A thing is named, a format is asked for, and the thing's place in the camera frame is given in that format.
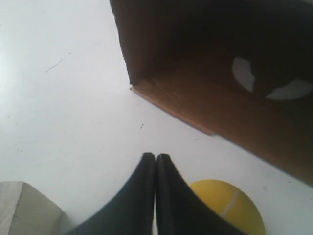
cardboard box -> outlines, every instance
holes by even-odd
[[[311,2],[111,0],[111,5],[134,92],[313,185]],[[252,93],[240,84],[244,76],[255,79],[244,84]],[[306,95],[268,98],[286,93],[274,90],[290,82]]]

yellow tennis ball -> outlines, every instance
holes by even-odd
[[[201,180],[190,188],[210,209],[242,232],[266,234],[258,209],[237,187],[219,180]]]

wooden block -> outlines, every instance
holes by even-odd
[[[31,185],[0,182],[0,235],[58,235],[62,210]]]

brown cardboard box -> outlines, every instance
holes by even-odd
[[[111,0],[133,91],[313,185],[313,5],[300,0]],[[234,78],[250,62],[253,93]]]

white floor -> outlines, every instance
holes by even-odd
[[[313,188],[129,91],[108,0],[0,0],[0,181],[26,181],[81,223],[141,154],[189,183],[220,179],[255,202],[268,235],[313,234]]]

